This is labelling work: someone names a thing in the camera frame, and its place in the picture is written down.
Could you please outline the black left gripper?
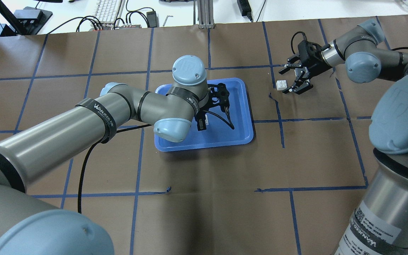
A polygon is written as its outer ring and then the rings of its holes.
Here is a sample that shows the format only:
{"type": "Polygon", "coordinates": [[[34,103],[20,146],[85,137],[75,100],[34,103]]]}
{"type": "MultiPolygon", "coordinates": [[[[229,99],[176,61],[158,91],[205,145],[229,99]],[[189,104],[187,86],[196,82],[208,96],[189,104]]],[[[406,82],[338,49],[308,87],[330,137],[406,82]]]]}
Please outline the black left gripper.
{"type": "Polygon", "coordinates": [[[214,107],[220,107],[220,110],[225,113],[226,117],[230,119],[230,102],[229,102],[229,95],[230,92],[226,88],[226,84],[218,83],[218,84],[209,84],[208,85],[208,95],[209,98],[207,99],[206,104],[200,108],[197,113],[197,129],[198,131],[204,131],[207,129],[206,119],[204,115],[206,113],[212,114],[217,118],[222,119],[220,115],[217,115],[214,112],[211,112],[210,109],[214,107]]]}

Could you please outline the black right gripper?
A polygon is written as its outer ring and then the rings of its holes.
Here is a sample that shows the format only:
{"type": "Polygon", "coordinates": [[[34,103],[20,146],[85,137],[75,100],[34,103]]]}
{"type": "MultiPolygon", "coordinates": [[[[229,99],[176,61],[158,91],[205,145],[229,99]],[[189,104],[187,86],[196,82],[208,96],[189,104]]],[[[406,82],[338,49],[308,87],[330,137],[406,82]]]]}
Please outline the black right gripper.
{"type": "Polygon", "coordinates": [[[288,58],[287,64],[278,72],[280,75],[284,75],[290,70],[296,72],[296,77],[301,80],[294,80],[292,86],[288,86],[282,90],[283,94],[295,93],[302,94],[312,89],[314,86],[310,80],[316,77],[332,67],[327,64],[322,56],[322,47],[313,42],[303,40],[298,44],[298,53],[288,58]]]}

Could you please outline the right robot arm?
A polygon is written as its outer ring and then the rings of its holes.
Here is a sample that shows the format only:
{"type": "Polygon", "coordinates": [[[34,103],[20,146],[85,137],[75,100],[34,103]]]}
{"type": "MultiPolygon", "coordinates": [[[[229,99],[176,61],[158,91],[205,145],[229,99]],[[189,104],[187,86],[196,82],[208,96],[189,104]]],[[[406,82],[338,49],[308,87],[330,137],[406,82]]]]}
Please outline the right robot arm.
{"type": "Polygon", "coordinates": [[[335,255],[408,255],[408,53],[378,45],[385,35],[368,19],[332,42],[320,46],[305,34],[279,71],[293,70],[295,80],[284,94],[302,94],[310,79],[339,64],[355,83],[392,81],[371,116],[369,138],[379,164],[374,179],[350,216],[335,255]]]}

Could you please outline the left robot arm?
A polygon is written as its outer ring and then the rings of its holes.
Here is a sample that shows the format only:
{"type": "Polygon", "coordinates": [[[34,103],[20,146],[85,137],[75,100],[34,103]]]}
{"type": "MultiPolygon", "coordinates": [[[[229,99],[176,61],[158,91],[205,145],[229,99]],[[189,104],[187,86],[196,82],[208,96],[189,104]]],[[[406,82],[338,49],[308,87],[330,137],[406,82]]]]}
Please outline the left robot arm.
{"type": "Polygon", "coordinates": [[[99,143],[130,119],[151,124],[170,142],[183,141],[209,101],[207,73],[194,55],[172,66],[165,95],[111,82],[96,99],[0,141],[0,255],[113,255],[108,232],[81,213],[26,194],[49,171],[99,143]]]}

